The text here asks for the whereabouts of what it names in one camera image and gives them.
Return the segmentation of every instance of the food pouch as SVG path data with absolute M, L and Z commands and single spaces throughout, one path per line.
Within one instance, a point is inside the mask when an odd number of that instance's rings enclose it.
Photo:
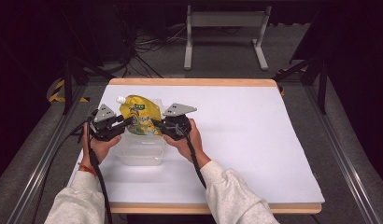
M 162 135 L 152 121 L 162 120 L 160 108 L 152 101 L 142 96 L 129 95 L 125 103 L 121 104 L 120 112 L 124 119 L 132 118 L 132 124 L 127 127 L 128 132 L 138 135 Z

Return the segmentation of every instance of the clear plastic container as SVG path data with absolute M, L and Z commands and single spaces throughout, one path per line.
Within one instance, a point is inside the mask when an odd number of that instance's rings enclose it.
M 116 155 L 130 166 L 157 166 L 163 162 L 165 141 L 162 136 L 123 134 Z

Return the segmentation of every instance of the white paper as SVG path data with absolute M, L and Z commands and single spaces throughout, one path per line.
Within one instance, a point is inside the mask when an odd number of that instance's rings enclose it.
M 206 154 L 267 202 L 324 203 L 277 88 L 108 85 L 101 104 L 119 115 L 116 98 L 131 94 L 197 107 L 187 116 Z M 159 166 L 124 165 L 111 149 L 100 169 L 113 203 L 206 203 L 194 167 L 170 146 Z

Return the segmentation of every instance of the grey sleeve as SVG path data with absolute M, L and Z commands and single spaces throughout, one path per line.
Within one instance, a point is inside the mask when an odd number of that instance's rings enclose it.
M 72 185 L 55 197 L 45 223 L 104 223 L 104 195 L 97 184 L 97 177 L 77 171 Z
M 210 161 L 201 173 L 206 182 L 206 200 L 217 223 L 278 223 L 267 201 L 253 193 L 235 170 L 225 170 Z

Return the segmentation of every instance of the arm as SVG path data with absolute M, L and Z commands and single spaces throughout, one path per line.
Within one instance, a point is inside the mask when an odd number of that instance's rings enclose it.
M 206 201 L 217 223 L 277 223 L 265 199 L 254 194 L 234 170 L 223 169 L 203 151 L 201 135 L 193 119 L 190 139 L 200 171 L 206 182 Z M 174 141 L 164 137 L 168 145 L 192 162 L 186 139 Z
M 83 158 L 70 187 L 61 190 L 55 197 L 54 204 L 46 223 L 104 223 L 104 195 L 98 191 L 98 178 L 88 172 L 93 171 L 90 164 L 87 138 L 87 124 L 84 125 Z M 116 136 L 108 142 L 91 140 L 91 146 L 101 162 L 109 149 L 121 140 Z

